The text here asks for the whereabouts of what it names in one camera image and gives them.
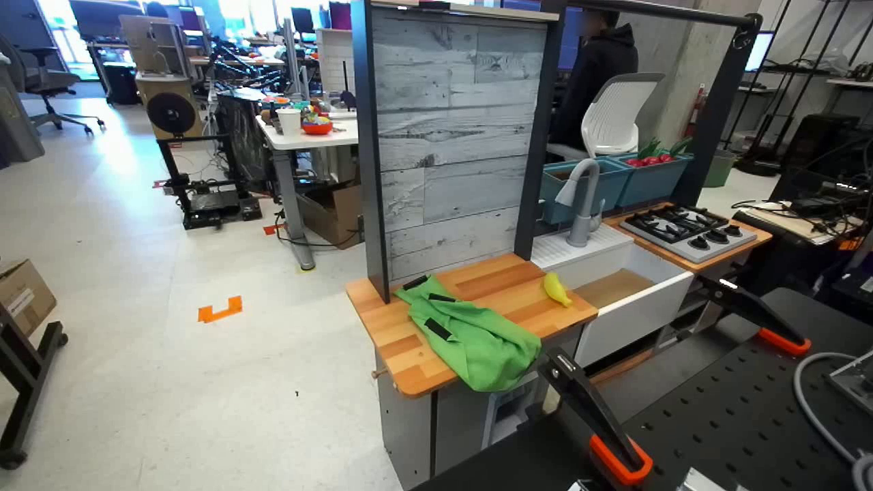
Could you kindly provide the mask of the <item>white chair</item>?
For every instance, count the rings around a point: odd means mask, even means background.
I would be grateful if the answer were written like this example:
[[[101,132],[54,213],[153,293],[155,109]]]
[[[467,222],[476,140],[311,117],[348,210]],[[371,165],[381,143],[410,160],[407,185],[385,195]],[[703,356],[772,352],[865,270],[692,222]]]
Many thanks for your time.
[[[631,153],[637,147],[636,117],[659,85],[659,74],[610,76],[580,117],[580,140],[592,155]]]

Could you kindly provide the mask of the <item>cardboard box under desk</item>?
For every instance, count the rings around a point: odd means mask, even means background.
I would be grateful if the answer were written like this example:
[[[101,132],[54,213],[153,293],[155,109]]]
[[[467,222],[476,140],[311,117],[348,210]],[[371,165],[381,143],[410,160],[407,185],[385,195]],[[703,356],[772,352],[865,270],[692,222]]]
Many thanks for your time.
[[[298,196],[303,225],[336,248],[363,239],[361,188],[317,188]]]

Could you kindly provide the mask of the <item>black cart leg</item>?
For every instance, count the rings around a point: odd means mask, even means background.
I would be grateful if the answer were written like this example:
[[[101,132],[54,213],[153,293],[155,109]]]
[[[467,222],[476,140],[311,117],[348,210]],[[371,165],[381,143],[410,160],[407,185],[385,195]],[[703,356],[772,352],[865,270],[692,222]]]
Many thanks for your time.
[[[0,375],[17,390],[13,409],[0,436],[0,466],[19,471],[26,461],[26,432],[47,389],[56,352],[69,345],[69,333],[59,323],[49,323],[40,341],[19,330],[13,318],[0,308]]]

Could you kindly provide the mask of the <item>cardboard box left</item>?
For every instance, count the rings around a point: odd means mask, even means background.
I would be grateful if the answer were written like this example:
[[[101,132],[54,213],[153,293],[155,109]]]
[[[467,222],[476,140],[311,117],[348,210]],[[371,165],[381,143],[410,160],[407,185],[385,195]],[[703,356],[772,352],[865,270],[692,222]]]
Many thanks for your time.
[[[30,260],[0,269],[0,305],[30,335],[56,305],[54,293]]]

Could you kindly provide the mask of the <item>blue storage bin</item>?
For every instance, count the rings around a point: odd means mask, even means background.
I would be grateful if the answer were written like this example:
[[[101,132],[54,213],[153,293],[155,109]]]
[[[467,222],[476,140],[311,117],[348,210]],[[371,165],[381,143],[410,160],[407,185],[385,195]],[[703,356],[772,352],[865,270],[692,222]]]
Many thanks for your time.
[[[655,160],[637,160],[636,153],[603,155],[595,203],[599,203],[606,213],[662,203],[673,195],[689,162],[689,153]],[[573,225],[573,210],[554,203],[571,169],[573,162],[543,166],[541,222],[547,226]]]

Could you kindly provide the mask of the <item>toy stove top burners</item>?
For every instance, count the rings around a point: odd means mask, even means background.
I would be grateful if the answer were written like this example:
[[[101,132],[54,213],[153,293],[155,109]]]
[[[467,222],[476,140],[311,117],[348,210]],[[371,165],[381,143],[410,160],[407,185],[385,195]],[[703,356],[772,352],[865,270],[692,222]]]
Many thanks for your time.
[[[751,233],[702,207],[641,210],[626,215],[622,226],[688,263],[710,263],[752,243]]]

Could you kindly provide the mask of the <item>black perforated table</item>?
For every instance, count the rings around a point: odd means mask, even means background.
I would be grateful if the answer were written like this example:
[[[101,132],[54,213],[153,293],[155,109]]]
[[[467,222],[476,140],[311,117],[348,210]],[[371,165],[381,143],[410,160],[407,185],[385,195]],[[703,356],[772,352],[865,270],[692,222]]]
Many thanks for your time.
[[[587,454],[588,425],[558,401],[414,491],[869,491],[873,419],[838,380],[869,356],[873,325],[785,286],[760,300],[813,341],[804,359],[725,311],[715,330],[595,385],[655,458],[644,487],[607,480]]]

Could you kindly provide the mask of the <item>wooden counter top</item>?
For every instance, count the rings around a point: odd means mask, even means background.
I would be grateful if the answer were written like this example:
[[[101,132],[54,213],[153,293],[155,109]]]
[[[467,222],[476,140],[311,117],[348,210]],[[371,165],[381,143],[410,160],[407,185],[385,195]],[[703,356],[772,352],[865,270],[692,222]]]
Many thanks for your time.
[[[345,286],[388,382],[407,400],[467,385],[506,393],[545,345],[596,308],[515,254],[421,275],[381,297],[371,280]]]

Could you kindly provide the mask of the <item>black orange clamp far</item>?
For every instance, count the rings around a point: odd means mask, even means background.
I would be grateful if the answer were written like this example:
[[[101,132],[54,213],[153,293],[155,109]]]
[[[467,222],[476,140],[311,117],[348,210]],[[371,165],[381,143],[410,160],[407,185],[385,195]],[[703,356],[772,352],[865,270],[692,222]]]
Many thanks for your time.
[[[738,284],[706,275],[702,275],[702,284],[715,305],[752,323],[756,338],[766,346],[792,359],[804,359],[813,349],[811,338],[798,335],[777,311]]]

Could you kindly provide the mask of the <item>red bowl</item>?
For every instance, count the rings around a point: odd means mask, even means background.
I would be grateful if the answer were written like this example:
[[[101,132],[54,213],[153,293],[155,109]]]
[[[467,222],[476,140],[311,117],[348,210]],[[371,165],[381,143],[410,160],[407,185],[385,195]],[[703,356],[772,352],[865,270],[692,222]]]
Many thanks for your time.
[[[306,138],[326,138],[332,132],[332,120],[317,117],[317,120],[303,120],[303,135]]]

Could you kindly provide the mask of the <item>yellow toy banana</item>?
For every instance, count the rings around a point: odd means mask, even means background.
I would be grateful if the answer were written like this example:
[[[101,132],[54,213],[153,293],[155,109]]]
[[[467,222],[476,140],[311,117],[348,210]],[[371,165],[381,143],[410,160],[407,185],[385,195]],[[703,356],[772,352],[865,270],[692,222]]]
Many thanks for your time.
[[[571,305],[573,304],[556,274],[545,274],[543,275],[543,293],[545,293],[545,297],[550,297],[558,305]]]

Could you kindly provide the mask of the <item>orange floor tape marker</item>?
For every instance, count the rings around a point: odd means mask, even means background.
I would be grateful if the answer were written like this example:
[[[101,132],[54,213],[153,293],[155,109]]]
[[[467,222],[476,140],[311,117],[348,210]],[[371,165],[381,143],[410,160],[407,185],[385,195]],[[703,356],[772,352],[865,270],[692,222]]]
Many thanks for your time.
[[[240,296],[225,297],[223,305],[198,305],[195,308],[195,323],[212,325],[212,323],[220,323],[220,320],[235,318],[235,315],[243,315],[243,297]]]

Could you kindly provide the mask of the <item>black 3d printer frame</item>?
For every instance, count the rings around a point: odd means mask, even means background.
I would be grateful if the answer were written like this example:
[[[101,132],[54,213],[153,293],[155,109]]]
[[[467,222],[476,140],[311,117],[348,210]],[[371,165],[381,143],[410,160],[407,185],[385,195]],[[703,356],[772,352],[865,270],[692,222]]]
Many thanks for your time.
[[[261,215],[258,200],[246,188],[240,165],[223,135],[212,138],[220,176],[206,180],[194,180],[176,166],[176,146],[198,146],[198,138],[168,138],[159,143],[163,166],[168,173],[165,185],[176,200],[186,229],[220,229],[225,222],[255,222]]]

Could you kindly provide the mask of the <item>black orange clamp near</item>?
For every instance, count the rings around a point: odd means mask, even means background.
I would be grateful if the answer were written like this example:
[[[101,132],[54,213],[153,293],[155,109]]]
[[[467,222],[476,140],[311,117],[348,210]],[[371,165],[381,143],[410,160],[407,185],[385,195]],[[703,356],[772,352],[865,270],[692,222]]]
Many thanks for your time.
[[[538,375],[558,393],[558,401],[588,425],[587,454],[616,487],[644,487],[655,458],[618,425],[583,370],[562,349],[547,349]]]

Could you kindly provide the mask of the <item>black orange clamp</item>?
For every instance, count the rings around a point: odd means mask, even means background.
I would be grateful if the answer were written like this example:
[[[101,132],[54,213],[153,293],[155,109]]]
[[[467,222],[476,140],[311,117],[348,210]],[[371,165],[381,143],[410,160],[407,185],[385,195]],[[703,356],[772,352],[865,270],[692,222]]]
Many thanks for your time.
[[[588,425],[587,454],[616,487],[644,487],[655,458],[618,425],[583,370],[562,349],[547,349],[538,375],[558,393],[558,401]]]
[[[738,284],[706,275],[702,275],[702,284],[715,305],[752,323],[756,338],[766,346],[792,359],[804,359],[813,349],[811,338],[798,335],[777,311]]]

